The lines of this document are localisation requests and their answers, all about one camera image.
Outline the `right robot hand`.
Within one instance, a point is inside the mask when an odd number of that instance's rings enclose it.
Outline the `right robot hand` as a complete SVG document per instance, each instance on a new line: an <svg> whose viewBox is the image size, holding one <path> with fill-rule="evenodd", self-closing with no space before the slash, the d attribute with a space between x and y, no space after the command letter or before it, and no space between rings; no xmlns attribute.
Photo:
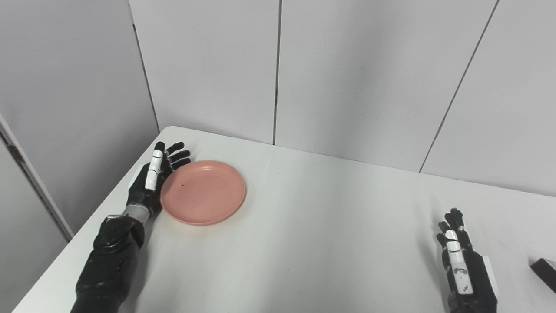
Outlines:
<svg viewBox="0 0 556 313"><path fill-rule="evenodd" d="M451 313L496 313L498 297L485 258L475 251L467 233L463 213L451 208L438 223L436 239L450 292Z"/></svg>

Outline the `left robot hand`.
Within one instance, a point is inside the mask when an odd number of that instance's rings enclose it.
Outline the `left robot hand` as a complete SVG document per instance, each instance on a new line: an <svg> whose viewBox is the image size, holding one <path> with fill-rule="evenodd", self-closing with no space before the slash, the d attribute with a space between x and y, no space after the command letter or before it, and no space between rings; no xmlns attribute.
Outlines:
<svg viewBox="0 0 556 313"><path fill-rule="evenodd" d="M162 186L178 168L191 163L191 152L185 149L182 141L168 148L163 141L158 141L153 149L150 161L145 163L129 187L126 205L139 205L147 208L150 214L161 210Z"/></svg>

